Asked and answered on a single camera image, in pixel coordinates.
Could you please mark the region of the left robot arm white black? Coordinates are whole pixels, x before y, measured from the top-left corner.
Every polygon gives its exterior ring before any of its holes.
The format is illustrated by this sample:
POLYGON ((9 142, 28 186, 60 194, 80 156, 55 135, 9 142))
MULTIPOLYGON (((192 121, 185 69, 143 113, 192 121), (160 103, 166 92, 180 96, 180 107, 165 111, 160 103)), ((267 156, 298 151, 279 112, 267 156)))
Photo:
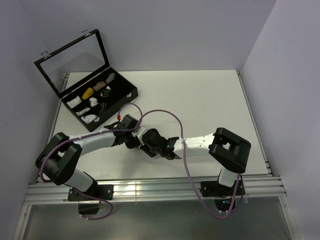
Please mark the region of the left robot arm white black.
POLYGON ((86 200, 101 195, 97 181, 77 169, 80 157, 102 148, 111 148, 134 139, 138 120, 127 114, 121 121, 86 135, 55 134, 35 160, 39 176, 46 175, 57 186, 66 185, 86 200))

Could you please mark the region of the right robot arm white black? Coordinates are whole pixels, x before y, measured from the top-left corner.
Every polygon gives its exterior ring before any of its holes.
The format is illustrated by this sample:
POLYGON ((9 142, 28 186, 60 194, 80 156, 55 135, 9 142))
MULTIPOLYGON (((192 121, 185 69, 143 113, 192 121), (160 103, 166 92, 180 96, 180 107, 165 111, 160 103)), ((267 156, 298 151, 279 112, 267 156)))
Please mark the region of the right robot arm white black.
POLYGON ((134 136, 139 140, 140 148, 152 158, 156 155, 167 160, 212 156, 222 165, 216 183, 216 189, 222 195, 229 194, 238 175, 245 173, 252 146, 248 140, 223 127, 208 135, 168 139, 155 128, 146 130, 142 127, 134 136))

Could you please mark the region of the black white striped rolled sock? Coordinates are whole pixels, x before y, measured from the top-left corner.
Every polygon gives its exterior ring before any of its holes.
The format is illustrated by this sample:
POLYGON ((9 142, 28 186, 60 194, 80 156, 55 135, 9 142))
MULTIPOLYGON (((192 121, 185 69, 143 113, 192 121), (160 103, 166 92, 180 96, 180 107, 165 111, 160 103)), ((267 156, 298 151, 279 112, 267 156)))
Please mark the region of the black white striped rolled sock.
POLYGON ((112 90, 111 90, 111 87, 110 86, 107 86, 105 89, 103 89, 101 92, 100 92, 100 96, 103 98, 103 99, 107 99, 111 94, 112 94, 112 90))

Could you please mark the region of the white crumpled sock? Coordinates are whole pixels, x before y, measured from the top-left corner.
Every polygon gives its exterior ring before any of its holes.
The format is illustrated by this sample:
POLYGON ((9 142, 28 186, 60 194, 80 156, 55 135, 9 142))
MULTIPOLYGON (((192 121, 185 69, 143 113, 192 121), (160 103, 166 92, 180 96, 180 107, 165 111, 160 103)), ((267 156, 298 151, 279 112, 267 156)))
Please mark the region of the white crumpled sock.
POLYGON ((95 114, 89 114, 87 116, 81 116, 81 120, 85 123, 85 124, 89 124, 90 122, 94 121, 98 116, 95 114))

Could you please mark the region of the white grey rolled sock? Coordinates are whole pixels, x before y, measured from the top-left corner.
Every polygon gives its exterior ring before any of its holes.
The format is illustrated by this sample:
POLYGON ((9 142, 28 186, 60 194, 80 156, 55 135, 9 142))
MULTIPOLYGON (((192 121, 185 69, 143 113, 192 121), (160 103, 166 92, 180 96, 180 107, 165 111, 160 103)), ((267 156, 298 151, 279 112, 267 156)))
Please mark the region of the white grey rolled sock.
POLYGON ((91 98, 89 99, 89 104, 90 104, 90 107, 91 107, 91 108, 97 106, 98 103, 99 103, 98 100, 97 100, 96 98, 94 98, 94 97, 91 97, 91 98))

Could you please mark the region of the tan rolled sock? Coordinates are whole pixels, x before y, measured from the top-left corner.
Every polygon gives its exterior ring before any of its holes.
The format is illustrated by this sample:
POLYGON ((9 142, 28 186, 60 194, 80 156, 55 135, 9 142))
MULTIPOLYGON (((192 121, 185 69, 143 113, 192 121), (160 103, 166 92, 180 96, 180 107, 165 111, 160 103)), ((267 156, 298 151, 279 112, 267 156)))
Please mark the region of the tan rolled sock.
POLYGON ((100 89, 102 89, 103 87, 105 87, 107 84, 104 81, 99 81, 94 87, 94 91, 99 91, 100 89))

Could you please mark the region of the yellow rolled sock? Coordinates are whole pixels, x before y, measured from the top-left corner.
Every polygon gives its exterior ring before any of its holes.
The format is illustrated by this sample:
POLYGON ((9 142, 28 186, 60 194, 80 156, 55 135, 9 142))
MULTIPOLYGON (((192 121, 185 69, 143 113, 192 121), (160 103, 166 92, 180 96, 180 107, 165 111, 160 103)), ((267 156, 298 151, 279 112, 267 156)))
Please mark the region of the yellow rolled sock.
POLYGON ((82 95, 82 99, 83 100, 86 100, 86 99, 88 99, 89 97, 91 97, 93 94, 94 94, 94 89, 93 88, 91 88, 91 87, 89 87, 84 93, 83 93, 83 95, 82 95))

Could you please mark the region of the white black patterned rolled sock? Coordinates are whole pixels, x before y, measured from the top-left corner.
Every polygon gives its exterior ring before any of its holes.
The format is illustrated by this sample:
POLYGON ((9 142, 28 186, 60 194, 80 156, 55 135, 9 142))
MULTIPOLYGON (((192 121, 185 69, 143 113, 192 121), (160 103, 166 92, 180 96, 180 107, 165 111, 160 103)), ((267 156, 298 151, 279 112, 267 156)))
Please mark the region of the white black patterned rolled sock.
POLYGON ((85 113, 87 113, 90 109, 91 109, 90 107, 86 107, 86 108, 84 108, 84 109, 82 109, 82 110, 80 110, 80 111, 77 111, 77 112, 76 112, 76 115, 77 115, 78 117, 81 117, 81 116, 83 116, 85 113))

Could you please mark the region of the black display case with lid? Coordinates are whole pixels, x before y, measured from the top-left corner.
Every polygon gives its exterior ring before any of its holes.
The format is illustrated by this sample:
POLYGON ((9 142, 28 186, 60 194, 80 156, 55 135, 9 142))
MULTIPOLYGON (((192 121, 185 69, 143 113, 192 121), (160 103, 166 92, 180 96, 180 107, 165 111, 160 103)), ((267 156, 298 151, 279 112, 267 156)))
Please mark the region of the black display case with lid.
POLYGON ((98 29, 83 31, 82 36, 54 50, 43 52, 42 57, 34 65, 52 88, 62 104, 68 111, 89 131, 93 132, 105 121, 115 115, 124 105, 138 97, 138 88, 116 71, 111 64, 105 50, 101 33, 98 29), (115 78, 106 83, 109 74, 114 73, 115 78), (82 95, 88 88, 93 88, 103 81, 106 86, 83 100, 82 95), (107 98, 101 97, 101 91, 110 86, 112 94, 107 98), (67 102, 79 96, 82 100, 74 108, 67 102), (98 105, 91 108, 89 99, 96 98, 98 105), (107 109, 101 115, 100 103, 107 102, 107 109), (97 118, 85 124, 76 112, 90 107, 82 116, 97 115, 97 118))

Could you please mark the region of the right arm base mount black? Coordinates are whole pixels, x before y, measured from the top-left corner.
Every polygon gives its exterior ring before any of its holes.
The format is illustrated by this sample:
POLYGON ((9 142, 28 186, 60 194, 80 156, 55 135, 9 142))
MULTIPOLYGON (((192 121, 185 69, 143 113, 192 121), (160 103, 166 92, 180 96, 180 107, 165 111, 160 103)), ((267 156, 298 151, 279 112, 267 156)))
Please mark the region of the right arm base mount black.
POLYGON ((218 198, 214 200, 215 206, 218 210, 226 212, 231 205, 235 184, 232 187, 220 185, 217 180, 215 181, 201 181, 200 193, 204 198, 218 198))

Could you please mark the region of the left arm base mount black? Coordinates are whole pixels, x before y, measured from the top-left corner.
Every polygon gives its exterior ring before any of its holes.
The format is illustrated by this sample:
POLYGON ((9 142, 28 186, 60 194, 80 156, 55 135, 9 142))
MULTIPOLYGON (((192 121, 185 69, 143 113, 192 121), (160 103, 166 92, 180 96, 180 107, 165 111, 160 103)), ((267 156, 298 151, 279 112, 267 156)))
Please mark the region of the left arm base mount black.
POLYGON ((111 215, 114 210, 113 199, 114 186, 112 184, 100 185, 94 183, 87 191, 80 191, 74 187, 70 187, 67 200, 69 202, 78 202, 78 213, 82 218, 88 220, 100 220, 111 215), (98 216, 102 206, 108 205, 105 215, 98 216))

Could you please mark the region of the aluminium frame rail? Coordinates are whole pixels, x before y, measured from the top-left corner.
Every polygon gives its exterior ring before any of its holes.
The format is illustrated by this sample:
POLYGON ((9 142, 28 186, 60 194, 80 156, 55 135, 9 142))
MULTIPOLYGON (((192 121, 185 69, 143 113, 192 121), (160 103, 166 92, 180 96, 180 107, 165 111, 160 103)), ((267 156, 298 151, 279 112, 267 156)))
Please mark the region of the aluminium frame rail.
MULTIPOLYGON (((279 176, 244 176, 245 197, 282 197, 285 188, 279 176)), ((113 185, 111 203, 196 200, 196 194, 188 178, 149 180, 100 181, 100 185, 113 185)), ((53 183, 37 183, 28 186, 24 205, 76 204, 69 201, 70 188, 53 183)))

